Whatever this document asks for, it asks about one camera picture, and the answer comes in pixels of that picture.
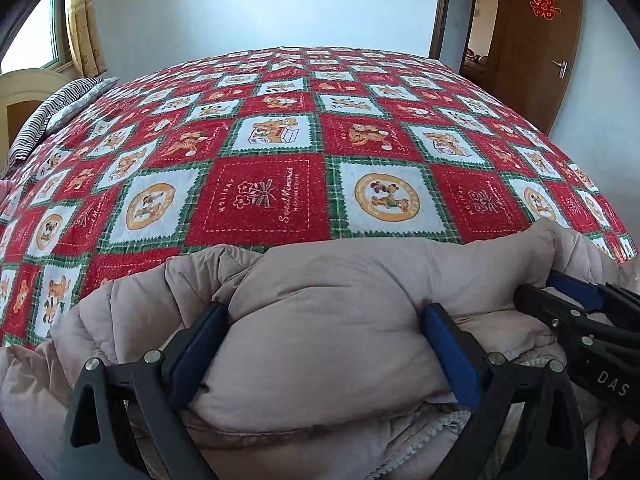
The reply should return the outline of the person's right hand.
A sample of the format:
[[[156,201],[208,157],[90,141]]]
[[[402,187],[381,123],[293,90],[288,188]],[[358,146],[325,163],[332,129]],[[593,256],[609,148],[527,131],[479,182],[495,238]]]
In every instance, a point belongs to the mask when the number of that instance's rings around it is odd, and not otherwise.
[[[639,478],[639,425],[636,422],[602,404],[592,434],[589,479]]]

